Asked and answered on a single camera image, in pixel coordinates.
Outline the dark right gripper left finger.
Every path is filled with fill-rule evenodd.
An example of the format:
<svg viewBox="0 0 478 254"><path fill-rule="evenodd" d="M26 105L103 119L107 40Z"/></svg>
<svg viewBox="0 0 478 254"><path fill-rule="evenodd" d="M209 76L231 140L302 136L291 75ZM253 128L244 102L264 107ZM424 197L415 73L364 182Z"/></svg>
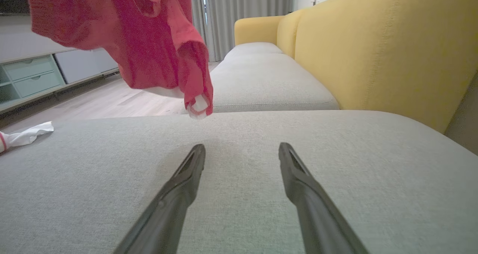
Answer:
<svg viewBox="0 0 478 254"><path fill-rule="evenodd" d="M198 194L205 146L195 145L115 249L116 254L174 254Z"/></svg>

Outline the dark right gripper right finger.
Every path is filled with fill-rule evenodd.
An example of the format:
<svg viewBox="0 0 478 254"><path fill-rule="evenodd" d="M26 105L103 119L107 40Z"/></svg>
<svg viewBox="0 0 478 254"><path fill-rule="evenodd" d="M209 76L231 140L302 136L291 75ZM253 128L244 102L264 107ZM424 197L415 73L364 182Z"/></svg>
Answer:
<svg viewBox="0 0 478 254"><path fill-rule="evenodd" d="M280 171L287 198L297 209L307 254L367 254L362 241L292 145L279 146Z"/></svg>

